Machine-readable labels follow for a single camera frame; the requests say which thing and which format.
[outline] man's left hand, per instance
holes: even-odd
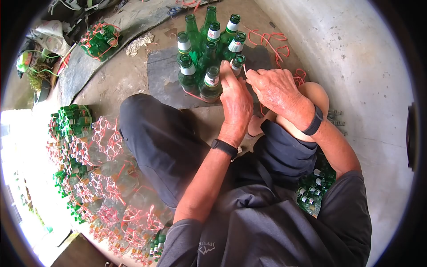
[[[234,76],[230,62],[223,60],[219,73],[225,120],[218,139],[237,148],[248,131],[254,101],[243,78]]]

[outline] dark mat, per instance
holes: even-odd
[[[147,76],[148,90],[150,95],[160,100],[163,104],[176,109],[191,109],[198,107],[219,106],[221,101],[206,103],[200,99],[190,96],[182,90],[178,81],[179,65],[176,62],[178,48],[170,47],[155,50],[148,54]],[[258,45],[255,48],[244,46],[242,54],[246,56],[246,70],[273,69],[269,52],[264,46]],[[248,85],[248,90],[258,103],[258,97]]]
[[[217,1],[219,0],[202,0],[200,5],[202,6]],[[108,18],[104,18],[105,22],[119,27],[121,29],[120,33],[123,36],[119,48],[114,54],[122,50],[123,47],[136,37],[169,19],[170,16],[167,14],[169,9],[166,6],[179,6],[187,9],[196,6],[196,4],[182,6],[176,4],[176,0],[150,0],[145,2],[141,0],[131,0],[121,11],[116,12]],[[71,52],[68,68],[64,70],[62,77],[58,80],[61,105],[70,105],[74,97],[109,59],[104,62],[99,62],[96,59],[91,59],[80,47],[76,47]]]

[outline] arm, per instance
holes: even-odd
[[[288,70],[248,70],[247,82],[252,85],[258,99],[267,108],[304,131],[314,118],[314,105],[302,95]],[[359,160],[341,132],[324,120],[311,136],[322,148],[337,179],[351,170],[361,171]]]
[[[218,139],[237,148],[248,128],[253,99],[245,81],[236,79],[227,61],[221,64],[220,80],[225,119]],[[209,151],[178,203],[174,223],[183,219],[195,219],[202,223],[206,220],[218,197],[230,159],[231,156],[221,150]]]

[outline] man's right hand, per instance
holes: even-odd
[[[314,117],[314,105],[298,91],[289,70],[248,70],[246,77],[264,106],[299,130],[308,128]]]

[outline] wristwatch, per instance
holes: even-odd
[[[219,139],[214,139],[212,141],[211,148],[224,151],[231,156],[231,160],[237,156],[237,148]]]
[[[317,130],[319,129],[320,124],[323,121],[322,110],[316,105],[314,105],[314,108],[316,109],[316,111],[314,112],[314,118],[311,121],[310,126],[308,126],[307,130],[302,131],[302,133],[305,135],[314,135],[317,132]]]

